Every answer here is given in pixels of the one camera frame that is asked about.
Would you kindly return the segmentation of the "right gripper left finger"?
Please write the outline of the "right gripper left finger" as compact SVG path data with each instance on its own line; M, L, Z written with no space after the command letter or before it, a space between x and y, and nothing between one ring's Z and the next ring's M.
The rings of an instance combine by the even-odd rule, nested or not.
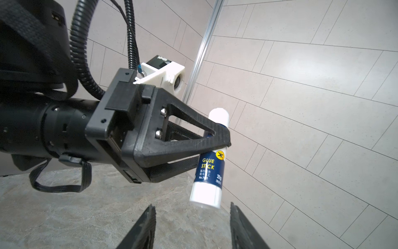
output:
M117 249L153 249L156 227L155 206L150 204Z

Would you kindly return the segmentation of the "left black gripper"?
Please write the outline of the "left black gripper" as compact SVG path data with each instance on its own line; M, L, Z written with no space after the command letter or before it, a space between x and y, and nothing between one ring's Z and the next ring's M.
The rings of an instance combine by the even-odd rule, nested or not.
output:
M136 75L136 70L117 71L85 128L87 140L105 163L130 183L159 183L193 169L198 154L231 146L228 128L163 88L144 87L142 93L134 85ZM170 121L171 116L197 126L210 137L177 125Z

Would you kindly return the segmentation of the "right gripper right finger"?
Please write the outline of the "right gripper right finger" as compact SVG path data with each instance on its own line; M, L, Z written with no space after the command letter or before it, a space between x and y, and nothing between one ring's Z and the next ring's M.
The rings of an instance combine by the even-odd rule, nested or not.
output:
M231 202L230 229L233 249L270 249L241 209Z

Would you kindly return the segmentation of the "blue white glue stick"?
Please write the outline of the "blue white glue stick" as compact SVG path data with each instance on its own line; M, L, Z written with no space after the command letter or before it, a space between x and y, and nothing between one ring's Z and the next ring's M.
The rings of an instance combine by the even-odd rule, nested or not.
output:
M202 208L221 208L227 148L203 153L195 172L190 202Z

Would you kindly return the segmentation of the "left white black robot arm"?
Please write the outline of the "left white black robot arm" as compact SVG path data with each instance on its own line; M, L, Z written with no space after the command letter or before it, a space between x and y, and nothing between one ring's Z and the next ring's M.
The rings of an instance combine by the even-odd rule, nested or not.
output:
M159 183L231 145L226 125L177 98L182 65L140 63L132 1L119 8L128 67L107 90L95 82L87 41L96 6L78 1L68 28L56 1L1 1L1 152L40 192L82 192L93 163L134 184Z

